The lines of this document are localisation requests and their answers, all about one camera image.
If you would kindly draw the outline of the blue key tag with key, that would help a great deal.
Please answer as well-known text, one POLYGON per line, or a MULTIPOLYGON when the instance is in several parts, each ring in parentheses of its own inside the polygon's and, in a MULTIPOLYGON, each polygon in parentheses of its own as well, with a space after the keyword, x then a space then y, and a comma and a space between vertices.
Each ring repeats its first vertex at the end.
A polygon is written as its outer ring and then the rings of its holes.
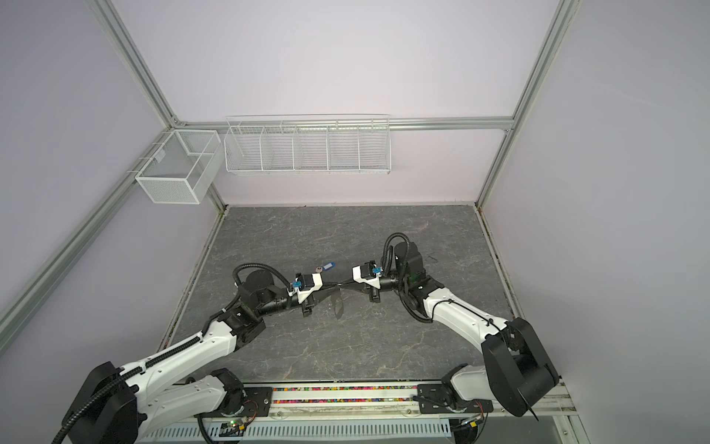
POLYGON ((321 273, 324 273, 324 272, 327 272, 327 271, 333 269, 335 266, 336 266, 336 263, 335 263, 335 262, 328 262, 328 263, 326 263, 326 264, 324 264, 324 265, 318 266, 318 267, 315 269, 315 272, 316 272, 317 274, 321 274, 321 273))

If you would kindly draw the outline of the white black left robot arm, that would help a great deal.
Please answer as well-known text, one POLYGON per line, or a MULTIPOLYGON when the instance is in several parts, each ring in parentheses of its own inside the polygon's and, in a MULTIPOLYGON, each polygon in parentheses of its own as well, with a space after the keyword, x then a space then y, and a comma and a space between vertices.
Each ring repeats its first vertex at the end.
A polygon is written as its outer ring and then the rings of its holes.
POLYGON ((256 339, 266 329, 266 316, 296 308, 308 315, 343 286, 325 281, 319 273, 289 280, 261 263, 241 264, 232 277, 235 297, 192 336, 133 363, 96 366, 53 441, 134 443, 190 416, 241 413, 247 395, 231 371, 214 370, 192 382, 187 378, 256 339))

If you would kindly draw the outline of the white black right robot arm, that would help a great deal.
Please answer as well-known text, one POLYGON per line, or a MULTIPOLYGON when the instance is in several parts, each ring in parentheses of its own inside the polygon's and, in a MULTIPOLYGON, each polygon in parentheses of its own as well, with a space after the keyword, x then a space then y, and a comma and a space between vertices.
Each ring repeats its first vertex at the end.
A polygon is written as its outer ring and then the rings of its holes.
POLYGON ((392 290, 415 320, 448 327, 482 355, 482 366, 460 364, 446 373, 441 399, 425 398, 426 403, 458 413, 477 401, 493 400, 521 417, 558 385, 559 373, 527 320, 494 316, 456 296, 426 271, 415 243, 388 244, 381 264, 355 266, 351 275, 373 302, 392 290))

